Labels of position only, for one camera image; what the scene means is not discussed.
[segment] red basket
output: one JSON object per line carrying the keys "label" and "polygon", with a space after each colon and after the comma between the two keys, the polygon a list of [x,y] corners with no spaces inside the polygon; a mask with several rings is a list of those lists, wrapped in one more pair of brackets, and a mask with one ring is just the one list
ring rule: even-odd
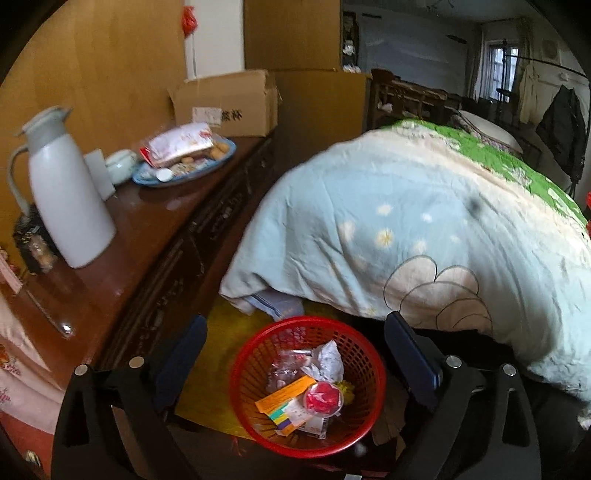
{"label": "red basket", "polygon": [[[331,422],[324,440],[298,431],[277,435],[276,425],[255,407],[268,395],[268,372],[277,352],[313,348],[331,339],[339,347],[345,380],[355,386],[355,400]],[[230,385],[234,412],[253,439],[275,453],[318,458],[346,449],[369,432],[382,410],[386,373],[375,348],[354,328],[319,317],[295,317],[263,328],[242,347]]]}

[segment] green blanket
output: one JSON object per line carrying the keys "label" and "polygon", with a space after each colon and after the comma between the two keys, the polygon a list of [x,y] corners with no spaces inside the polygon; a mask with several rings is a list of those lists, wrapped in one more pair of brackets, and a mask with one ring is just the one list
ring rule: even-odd
{"label": "green blanket", "polygon": [[446,138],[456,141],[458,151],[472,161],[482,165],[483,168],[495,172],[507,181],[519,183],[532,195],[540,197],[562,216],[575,218],[582,225],[587,224],[587,220],[571,197],[566,195],[558,185],[527,166],[519,158],[499,151],[490,145],[485,145],[463,130],[443,127],[423,120],[401,120],[395,125],[385,128],[404,126],[408,125],[408,123],[422,125],[435,130]]}

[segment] blue blanket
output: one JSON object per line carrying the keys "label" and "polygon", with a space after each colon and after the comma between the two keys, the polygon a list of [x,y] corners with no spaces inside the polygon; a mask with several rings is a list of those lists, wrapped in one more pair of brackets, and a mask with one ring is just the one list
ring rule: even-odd
{"label": "blue blanket", "polygon": [[522,176],[513,164],[508,181],[461,147],[407,123],[291,170],[261,203],[220,293],[240,307],[271,287],[357,316],[399,310],[413,327],[477,329],[591,401],[580,211],[553,189],[533,194],[526,167]]}

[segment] black jacket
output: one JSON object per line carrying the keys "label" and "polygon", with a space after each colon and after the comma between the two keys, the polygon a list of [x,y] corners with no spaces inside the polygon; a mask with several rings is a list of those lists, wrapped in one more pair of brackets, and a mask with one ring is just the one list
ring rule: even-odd
{"label": "black jacket", "polygon": [[554,155],[556,163],[576,184],[583,174],[586,130],[574,90],[560,86],[535,131]]}

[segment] cardboard box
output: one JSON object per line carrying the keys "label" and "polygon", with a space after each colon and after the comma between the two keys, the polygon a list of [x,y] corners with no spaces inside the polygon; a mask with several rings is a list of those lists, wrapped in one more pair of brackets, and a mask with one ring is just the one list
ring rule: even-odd
{"label": "cardboard box", "polygon": [[264,137],[277,126],[279,94],[266,70],[190,80],[168,92],[177,125],[207,122],[224,137]]}

